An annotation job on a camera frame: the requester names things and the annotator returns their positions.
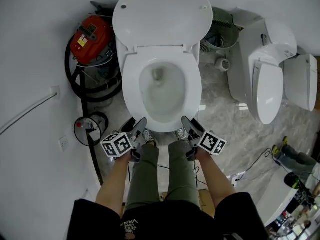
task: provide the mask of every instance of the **green basket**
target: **green basket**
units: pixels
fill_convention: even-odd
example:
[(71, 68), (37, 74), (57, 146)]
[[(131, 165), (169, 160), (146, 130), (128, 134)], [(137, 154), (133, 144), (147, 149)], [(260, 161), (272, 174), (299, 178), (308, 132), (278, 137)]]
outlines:
[(236, 44), (239, 37), (239, 30), (229, 13), (216, 7), (212, 7), (212, 11), (211, 28), (200, 41), (200, 50), (206, 53), (230, 49)]

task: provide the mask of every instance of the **power cord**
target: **power cord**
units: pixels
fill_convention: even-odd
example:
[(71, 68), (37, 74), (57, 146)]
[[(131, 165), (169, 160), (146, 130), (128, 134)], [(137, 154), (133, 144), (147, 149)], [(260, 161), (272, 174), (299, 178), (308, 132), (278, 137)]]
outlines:
[[(274, 156), (273, 156), (273, 154), (272, 154), (271, 148), (268, 147), (265, 151), (263, 151), (263, 152), (261, 153), (261, 155), (257, 158), (257, 160), (255, 160), (255, 162), (245, 171), (245, 173), (241, 176), (241, 178), (236, 179), (235, 181), (236, 181), (236, 182), (240, 181), (240, 180), (244, 177), (244, 175), (258, 162), (258, 160), (259, 160), (263, 155), (264, 155), (265, 158), (267, 158), (270, 154), (271, 154), (272, 160), (273, 160), (278, 166), (282, 167), (282, 168), (289, 174), (288, 170), (287, 170), (279, 161), (275, 160), (275, 158), (274, 158)], [(306, 173), (306, 174), (312, 175), (316, 180), (318, 180), (318, 181), (320, 182), (320, 180), (317, 179), (317, 178), (313, 175), (313, 174), (315, 173), (315, 171), (312, 172), (312, 173), (307, 172), (307, 171), (303, 171), (302, 173)], [(313, 196), (309, 195), (309, 193), (307, 193), (307, 191), (303, 188), (303, 186), (301, 185), (300, 179), (298, 179), (298, 183), (299, 183), (299, 185), (300, 185), (300, 188), (299, 188), (299, 189), (301, 190), (301, 192), (305, 193), (308, 197), (314, 198)]]
[[(270, 154), (272, 154), (272, 151), (271, 151), (271, 148), (268, 147), (265, 151), (263, 151), (261, 153), (261, 155), (258, 157), (257, 160), (255, 160), (255, 162), (247, 169), (245, 170), (245, 173), (242, 174), (241, 178), (239, 179), (236, 179), (235, 181), (238, 182), (238, 181), (241, 181), (241, 179), (244, 177), (244, 175), (256, 164), (256, 162), (258, 162), (258, 160), (264, 155), (265, 158), (267, 158)], [(278, 164), (279, 166), (282, 166), (281, 163), (279, 163), (278, 161), (276, 161), (275, 159), (273, 159), (275, 161), (276, 164)]]
[[(196, 166), (196, 161), (193, 162), (193, 165), (194, 165), (194, 172), (195, 172), (194, 177), (195, 177), (195, 180), (196, 180), (196, 189), (198, 189), (198, 182), (200, 182), (200, 183), (202, 183), (202, 184), (207, 186), (206, 183), (204, 183), (203, 181), (198, 179), (197, 174), (198, 174), (198, 172), (200, 170), (200, 167)], [(158, 165), (158, 167), (170, 170), (170, 168), (166, 167), (166, 166)], [(129, 163), (128, 163), (128, 176), (129, 176), (129, 182), (131, 184), (131, 173), (130, 173), (130, 165), (129, 165)]]

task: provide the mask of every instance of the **white pipe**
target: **white pipe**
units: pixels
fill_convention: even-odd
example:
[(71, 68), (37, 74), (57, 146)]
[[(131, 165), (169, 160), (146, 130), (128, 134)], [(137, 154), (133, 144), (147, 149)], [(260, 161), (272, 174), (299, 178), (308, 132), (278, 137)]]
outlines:
[(52, 99), (53, 97), (57, 96), (58, 93), (53, 93), (48, 95), (47, 97), (44, 97), (43, 99), (39, 100), (38, 102), (34, 103), (24, 111), (22, 111), (20, 114), (16, 115), (14, 118), (12, 118), (9, 122), (7, 122), (5, 125), (3, 125), (0, 128), (0, 136), (4, 134), (11, 126), (13, 126), (16, 122), (18, 122), (20, 119), (22, 119), (24, 116), (29, 114), (31, 111), (42, 105), (43, 103), (47, 102), (48, 100)]

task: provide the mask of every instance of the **white toilet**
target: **white toilet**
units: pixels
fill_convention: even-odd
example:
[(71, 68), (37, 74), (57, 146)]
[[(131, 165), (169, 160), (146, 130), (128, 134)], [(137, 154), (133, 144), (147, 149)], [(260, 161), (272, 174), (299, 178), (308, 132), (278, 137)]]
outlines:
[(297, 41), (284, 24), (262, 19), (239, 34), (239, 43), (227, 52), (229, 90), (245, 103), (252, 116), (268, 125), (277, 116), (284, 91), (279, 64), (297, 54)]
[(113, 29), (123, 95), (147, 128), (171, 132), (196, 115), (202, 95), (200, 40), (213, 20), (209, 0), (120, 0)]
[(283, 65), (284, 93), (289, 101), (313, 111), (318, 88), (318, 63), (310, 54), (288, 59)]

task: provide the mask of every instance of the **black shirt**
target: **black shirt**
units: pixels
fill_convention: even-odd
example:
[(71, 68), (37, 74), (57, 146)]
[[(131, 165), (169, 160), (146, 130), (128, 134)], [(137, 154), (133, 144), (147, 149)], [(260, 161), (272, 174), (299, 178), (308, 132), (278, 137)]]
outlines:
[(248, 193), (225, 198), (215, 218), (187, 201), (164, 201), (126, 211), (113, 210), (84, 199), (74, 202), (68, 240), (264, 240), (269, 239)]

